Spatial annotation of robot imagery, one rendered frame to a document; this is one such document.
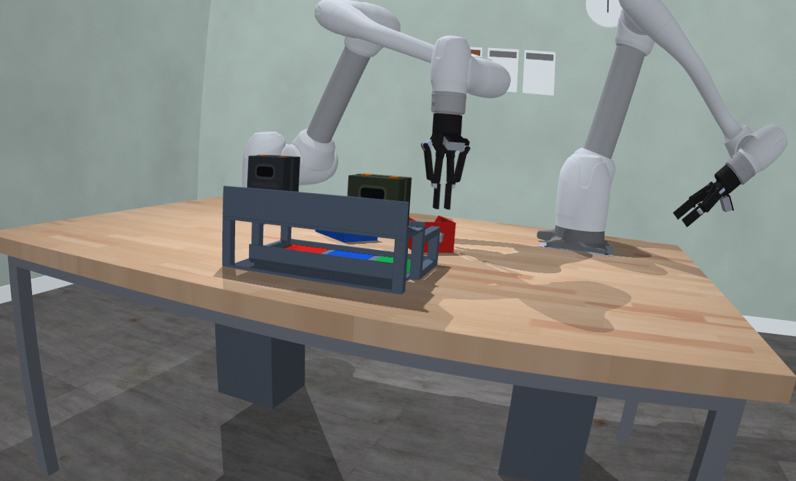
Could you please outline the blue bin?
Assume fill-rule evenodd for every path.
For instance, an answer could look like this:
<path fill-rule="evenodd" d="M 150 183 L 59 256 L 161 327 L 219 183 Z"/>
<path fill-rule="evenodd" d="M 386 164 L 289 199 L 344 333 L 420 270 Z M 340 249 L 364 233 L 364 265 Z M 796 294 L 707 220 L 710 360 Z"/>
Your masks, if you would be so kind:
<path fill-rule="evenodd" d="M 338 241 L 342 241 L 342 243 L 360 243 L 361 241 L 377 241 L 379 237 L 373 236 L 363 236 L 357 234 L 346 234 L 345 232 L 330 232 L 330 231 L 323 231 L 323 230 L 316 230 L 316 232 L 321 232 L 326 236 L 336 238 Z"/>

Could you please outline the dark grey shelf rack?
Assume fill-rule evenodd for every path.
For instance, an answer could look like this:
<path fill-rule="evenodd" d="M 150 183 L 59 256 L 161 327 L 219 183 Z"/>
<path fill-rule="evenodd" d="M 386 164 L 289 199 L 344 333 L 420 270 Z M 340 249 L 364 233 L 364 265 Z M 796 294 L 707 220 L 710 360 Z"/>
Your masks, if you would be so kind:
<path fill-rule="evenodd" d="M 223 186 L 223 266 L 402 295 L 437 266 L 443 242 L 440 227 L 407 227 L 408 215 L 409 202 Z M 249 259 L 237 263 L 235 221 L 252 223 Z M 281 240 L 264 245 L 264 224 L 281 226 Z M 395 238 L 394 252 L 297 240 L 292 227 Z"/>

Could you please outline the red bin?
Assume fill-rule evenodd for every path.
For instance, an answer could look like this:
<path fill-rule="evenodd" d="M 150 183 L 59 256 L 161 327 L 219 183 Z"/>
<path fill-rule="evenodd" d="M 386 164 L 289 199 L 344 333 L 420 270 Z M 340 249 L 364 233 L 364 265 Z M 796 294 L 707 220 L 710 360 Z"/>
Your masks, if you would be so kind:
<path fill-rule="evenodd" d="M 438 216 L 435 222 L 426 222 L 425 229 L 429 227 L 441 227 L 440 232 L 444 233 L 443 242 L 439 243 L 439 253 L 453 253 L 454 250 L 454 233 L 456 222 L 450 221 L 445 217 Z M 427 253 L 428 241 L 423 244 L 423 252 Z"/>

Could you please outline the dark green case with orange latches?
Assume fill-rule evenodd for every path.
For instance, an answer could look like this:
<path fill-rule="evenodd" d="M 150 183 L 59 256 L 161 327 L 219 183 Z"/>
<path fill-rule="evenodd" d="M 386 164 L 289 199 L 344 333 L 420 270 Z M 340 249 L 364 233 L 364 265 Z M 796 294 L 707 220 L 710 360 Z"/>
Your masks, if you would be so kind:
<path fill-rule="evenodd" d="M 409 202 L 411 177 L 354 174 L 347 180 L 347 196 Z"/>

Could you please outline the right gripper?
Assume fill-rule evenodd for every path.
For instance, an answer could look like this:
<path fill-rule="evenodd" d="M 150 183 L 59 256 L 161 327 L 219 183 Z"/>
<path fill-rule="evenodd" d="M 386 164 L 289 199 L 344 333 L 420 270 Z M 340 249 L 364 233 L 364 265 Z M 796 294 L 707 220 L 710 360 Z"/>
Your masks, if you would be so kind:
<path fill-rule="evenodd" d="M 433 209 L 439 209 L 439 198 L 441 184 L 441 171 L 443 170 L 443 158 L 447 156 L 447 184 L 445 184 L 445 200 L 444 209 L 450 210 L 452 189 L 455 188 L 455 183 L 460 182 L 466 154 L 470 150 L 470 146 L 464 147 L 464 152 L 460 152 L 458 162 L 454 170 L 454 152 L 456 150 L 447 150 L 443 145 L 444 133 L 447 134 L 461 134 L 462 116 L 456 114 L 433 114 L 433 130 L 431 140 L 421 143 L 423 149 L 423 156 L 425 157 L 425 169 L 427 179 L 431 181 L 431 186 L 434 188 L 433 194 Z M 435 168 L 433 176 L 433 163 L 431 156 L 431 145 L 437 150 L 435 153 Z"/>

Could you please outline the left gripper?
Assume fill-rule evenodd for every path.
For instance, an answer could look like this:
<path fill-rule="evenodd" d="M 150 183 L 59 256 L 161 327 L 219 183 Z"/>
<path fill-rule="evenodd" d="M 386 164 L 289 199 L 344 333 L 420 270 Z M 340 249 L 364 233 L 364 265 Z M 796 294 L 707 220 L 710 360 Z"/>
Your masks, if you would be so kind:
<path fill-rule="evenodd" d="M 679 219 L 680 217 L 684 216 L 687 211 L 693 207 L 695 208 L 682 219 L 686 227 L 691 225 L 691 223 L 693 223 L 705 212 L 709 212 L 713 205 L 715 205 L 721 199 L 722 195 L 726 194 L 727 192 L 730 194 L 732 190 L 736 189 L 741 183 L 736 176 L 736 173 L 734 173 L 732 168 L 727 165 L 723 166 L 715 174 L 715 178 L 717 180 L 715 183 L 710 182 L 705 186 L 705 188 L 701 188 L 698 192 L 695 192 L 695 194 L 689 196 L 689 200 L 687 200 L 687 202 L 685 202 L 683 205 L 680 205 L 680 207 L 673 212 L 675 217 Z M 698 204 L 697 207 L 695 207 L 696 204 Z"/>

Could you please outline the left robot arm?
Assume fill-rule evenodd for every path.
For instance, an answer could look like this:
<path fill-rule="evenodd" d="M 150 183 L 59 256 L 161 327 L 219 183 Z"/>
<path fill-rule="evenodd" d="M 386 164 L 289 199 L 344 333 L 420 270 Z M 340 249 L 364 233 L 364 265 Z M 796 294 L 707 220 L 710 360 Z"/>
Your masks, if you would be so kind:
<path fill-rule="evenodd" d="M 693 80 L 724 134 L 724 145 L 730 154 L 725 164 L 741 184 L 770 166 L 788 144 L 785 132 L 774 124 L 753 133 L 732 118 L 705 64 L 661 0 L 618 2 L 623 9 L 614 38 L 616 51 L 602 97 L 584 148 L 569 156 L 560 171 L 556 229 L 538 230 L 538 238 L 555 249 L 608 254 L 604 232 L 616 171 L 611 158 L 644 57 L 652 51 L 654 42 L 672 55 Z"/>

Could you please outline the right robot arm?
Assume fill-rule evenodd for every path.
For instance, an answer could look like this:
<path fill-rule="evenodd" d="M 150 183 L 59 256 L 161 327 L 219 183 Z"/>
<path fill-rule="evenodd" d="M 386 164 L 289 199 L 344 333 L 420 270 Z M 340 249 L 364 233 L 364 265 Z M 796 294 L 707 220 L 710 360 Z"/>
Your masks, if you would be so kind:
<path fill-rule="evenodd" d="M 315 8 L 315 18 L 322 27 L 345 36 L 345 48 L 309 128 L 300 132 L 290 145 L 276 132 L 253 134 L 244 151 L 243 188 L 248 176 L 248 156 L 258 154 L 300 156 L 299 185 L 318 184 L 334 176 L 338 156 L 332 136 L 369 59 L 383 47 L 431 63 L 431 112 L 463 115 L 466 92 L 482 98 L 498 98 L 508 91 L 511 78 L 507 68 L 472 54 L 464 37 L 439 37 L 435 45 L 430 45 L 400 33 L 400 21 L 385 8 L 342 1 L 322 0 Z"/>

